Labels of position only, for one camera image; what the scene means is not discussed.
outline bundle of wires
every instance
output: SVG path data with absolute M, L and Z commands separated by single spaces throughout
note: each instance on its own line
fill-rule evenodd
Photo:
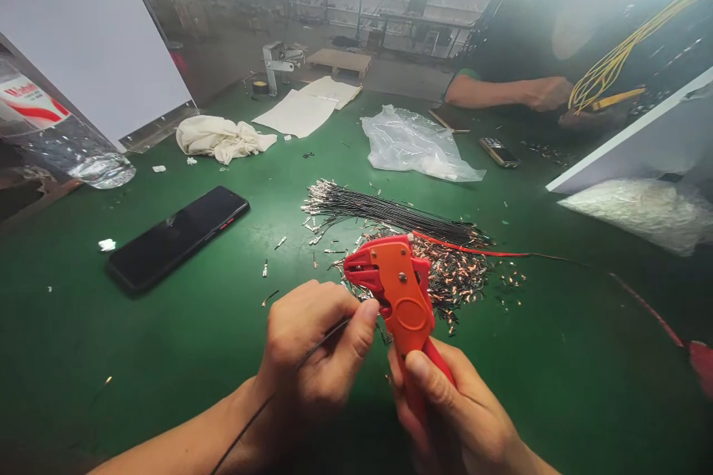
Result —
M 570 109 L 575 108 L 576 113 L 579 113 L 592 105 L 619 77 L 626 59 L 636 45 L 697 1 L 699 0 L 673 0 L 623 43 L 601 58 L 574 86 L 570 95 Z
M 399 232 L 380 229 L 367 236 L 367 241 L 397 235 Z M 496 297 L 507 311 L 504 292 L 520 287 L 526 280 L 511 261 L 489 262 L 486 256 L 474 252 L 464 252 L 440 243 L 414 236 L 411 241 L 414 256 L 427 258 L 431 262 L 429 272 L 429 295 L 434 313 L 448 323 L 448 334 L 453 335 L 458 325 L 456 312 L 468 303 L 485 298 L 485 286 L 493 272 L 497 271 Z M 352 292 L 359 297 L 366 294 Z
M 488 247 L 492 241 L 473 223 L 453 221 L 440 215 L 419 210 L 406 203 L 359 193 L 334 182 L 318 180 L 308 188 L 310 198 L 302 210 L 310 215 L 323 214 L 328 218 L 312 229 L 323 235 L 331 226 L 352 217 L 363 217 L 382 226 L 395 226 L 406 232 L 421 232 L 458 246 Z

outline green work surface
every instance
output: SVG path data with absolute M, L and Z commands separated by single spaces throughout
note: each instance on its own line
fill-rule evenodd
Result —
M 236 91 L 210 112 L 250 120 L 273 103 Z M 336 256 L 322 250 L 336 239 L 351 250 L 363 232 L 342 223 L 317 247 L 307 244 L 313 235 L 300 226 L 299 207 L 305 189 L 328 178 L 375 192 L 371 182 L 383 197 L 472 220 L 501 251 L 542 252 L 601 268 L 517 259 L 516 269 L 527 276 L 521 288 L 503 293 L 492 276 L 488 297 L 459 312 L 457 335 L 447 338 L 442 323 L 434 334 L 465 351 L 525 441 L 559 470 L 704 471 L 711 411 L 687 355 L 605 272 L 619 274 L 682 337 L 711 344 L 710 254 L 676 258 L 557 206 L 559 197 L 544 185 L 561 167 L 524 150 L 516 124 L 488 114 L 478 115 L 471 134 L 457 136 L 463 158 L 487 170 L 484 181 L 376 170 L 367 161 L 359 118 L 388 103 L 424 115 L 428 108 L 363 91 L 308 138 L 285 142 L 279 135 L 266 153 L 233 160 L 224 171 L 208 157 L 188 166 L 169 138 L 131 157 L 137 175 L 127 186 L 82 187 L 4 236 L 1 437 L 113 455 L 234 390 L 258 369 L 268 312 L 261 302 L 311 278 L 338 281 L 335 269 L 327 271 Z M 497 167 L 477 145 L 479 137 L 495 135 L 520 156 L 519 169 Z M 305 159 L 307 152 L 315 155 Z M 167 171 L 152 172 L 157 165 Z M 112 238 L 121 246 L 217 185 L 246 197 L 250 212 L 152 291 L 124 295 L 105 274 L 97 242 Z M 265 258 L 267 278 L 261 276 Z M 411 472 L 387 371 L 377 339 L 339 421 L 308 440 L 290 460 L 297 466 L 286 471 Z

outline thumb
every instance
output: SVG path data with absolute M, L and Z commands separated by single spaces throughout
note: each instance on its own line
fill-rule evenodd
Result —
M 374 325 L 379 315 L 379 301 L 367 299 L 359 305 L 334 350 L 332 362 L 353 381 L 374 341 Z
M 414 350 L 406 355 L 406 372 L 443 417 L 450 423 L 460 419 L 460 393 L 425 354 Z

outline plastic bag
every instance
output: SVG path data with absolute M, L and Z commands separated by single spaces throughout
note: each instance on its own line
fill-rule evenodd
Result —
M 362 117 L 371 143 L 369 162 L 386 171 L 419 171 L 452 182 L 478 182 L 476 171 L 460 158 L 453 134 L 423 115 L 385 105 L 375 117 Z
M 692 255 L 697 243 L 713 238 L 713 206 L 687 184 L 643 178 L 607 180 L 558 204 L 680 256 Z

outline phone screen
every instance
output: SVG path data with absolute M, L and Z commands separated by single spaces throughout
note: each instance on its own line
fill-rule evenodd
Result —
M 510 152 L 507 148 L 502 147 L 502 148 L 492 148 L 492 151 L 495 152 L 501 160 L 503 160 L 505 163 L 507 162 L 519 162 L 519 160 L 512 155 L 512 152 Z
M 219 186 L 113 252 L 108 268 L 129 289 L 148 289 L 249 208 Z

